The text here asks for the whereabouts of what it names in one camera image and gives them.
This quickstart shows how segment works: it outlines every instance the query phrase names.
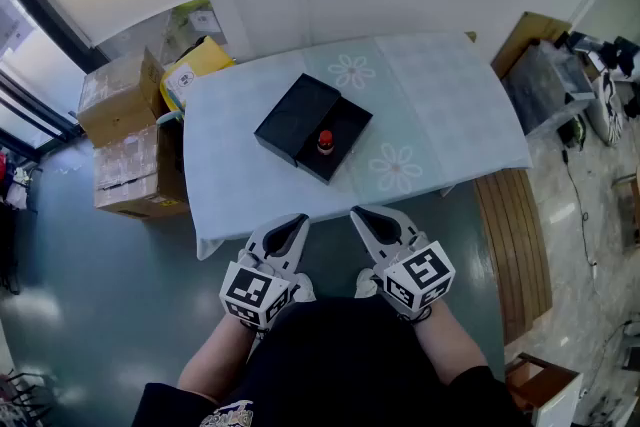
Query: table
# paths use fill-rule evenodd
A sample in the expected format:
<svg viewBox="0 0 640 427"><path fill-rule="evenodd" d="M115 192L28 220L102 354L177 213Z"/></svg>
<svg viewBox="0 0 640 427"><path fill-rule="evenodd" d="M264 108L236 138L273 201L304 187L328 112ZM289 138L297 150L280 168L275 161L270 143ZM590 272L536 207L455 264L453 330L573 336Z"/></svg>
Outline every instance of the table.
<svg viewBox="0 0 640 427"><path fill-rule="evenodd" d="M302 73L373 114L328 186L253 135ZM201 77L187 98L184 161L199 259L280 215L329 219L531 167L502 85L463 33L331 43Z"/></svg>

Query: gray floor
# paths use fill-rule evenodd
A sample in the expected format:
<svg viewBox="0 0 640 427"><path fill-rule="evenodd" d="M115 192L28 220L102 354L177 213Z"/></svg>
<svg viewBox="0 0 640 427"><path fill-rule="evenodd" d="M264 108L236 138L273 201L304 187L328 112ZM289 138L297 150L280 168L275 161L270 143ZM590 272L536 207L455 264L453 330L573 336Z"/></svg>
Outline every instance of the gray floor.
<svg viewBox="0 0 640 427"><path fill-rule="evenodd" d="M618 87L629 97L629 90ZM562 161L560 140L552 135L530 144L529 171L549 258L553 308L534 329L505 348L510 361L520 351L583 372L584 386L594 381L603 342L640 310L640 252L624 252L632 237L630 189L611 188L614 179L640 164L640 119L625 125L616 148L606 147L587 126L584 150L570 150L569 168L582 206L587 249L597 262L595 282L584 252L575 190ZM638 374L620 370L621 330L607 346L593 388L578 404L575 420L589 424L589 412L603 396L634 394Z"/></svg>
<svg viewBox="0 0 640 427"><path fill-rule="evenodd" d="M174 383L221 318L217 294L244 241L199 262L188 216L140 222L94 210L91 151L85 141L43 164L39 213L21 213L17 230L23 291L2 295L0 317L16 366L51 377L57 424L127 425L144 384ZM457 269L447 301L500 375L498 296L471 184L398 207L447 251ZM312 225L301 270L318 296L352 295L367 265L346 218Z"/></svg>

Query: red bottle cap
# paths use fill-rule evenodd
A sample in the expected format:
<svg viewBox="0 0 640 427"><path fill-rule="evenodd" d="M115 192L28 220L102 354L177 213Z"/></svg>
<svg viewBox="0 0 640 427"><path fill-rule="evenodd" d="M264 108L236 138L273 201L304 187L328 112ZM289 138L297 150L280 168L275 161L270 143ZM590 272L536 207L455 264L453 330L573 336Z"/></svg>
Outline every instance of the red bottle cap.
<svg viewBox="0 0 640 427"><path fill-rule="evenodd" d="M331 146L333 144L333 134L331 133L331 131L323 130L322 132L320 132L318 144L320 146Z"/></svg>

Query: floral pattern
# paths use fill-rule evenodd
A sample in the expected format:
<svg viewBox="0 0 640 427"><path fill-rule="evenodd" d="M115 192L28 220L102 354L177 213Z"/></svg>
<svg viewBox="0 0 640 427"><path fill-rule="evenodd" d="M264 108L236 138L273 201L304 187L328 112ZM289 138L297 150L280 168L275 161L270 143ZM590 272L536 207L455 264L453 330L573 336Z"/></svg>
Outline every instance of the floral pattern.
<svg viewBox="0 0 640 427"><path fill-rule="evenodd" d="M339 64L332 64L328 68L331 73L338 75L335 82L336 87L352 84L356 89L364 89L365 79L376 76L375 70L366 67L367 58L362 55L351 59L346 54L340 54L338 62Z"/></svg>
<svg viewBox="0 0 640 427"><path fill-rule="evenodd" d="M413 188L411 179L422 176L422 168L409 162L413 150L410 146L404 146L396 152L389 143L383 143L380 150L383 158L369 161L369 169L380 173L378 189L388 191L396 188L403 194L409 194Z"/></svg>

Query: cardboard box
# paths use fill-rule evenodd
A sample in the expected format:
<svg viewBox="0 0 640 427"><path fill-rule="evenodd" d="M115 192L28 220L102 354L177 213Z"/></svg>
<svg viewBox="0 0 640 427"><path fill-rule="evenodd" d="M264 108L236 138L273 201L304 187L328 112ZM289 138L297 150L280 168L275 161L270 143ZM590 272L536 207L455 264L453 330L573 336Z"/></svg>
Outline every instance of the cardboard box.
<svg viewBox="0 0 640 427"><path fill-rule="evenodd" d="M189 211L182 166L182 130L152 125L96 148L94 204L136 219Z"/></svg>
<svg viewBox="0 0 640 427"><path fill-rule="evenodd" d="M167 112L159 89L162 74L145 48L85 77L77 118L96 148L154 125Z"/></svg>

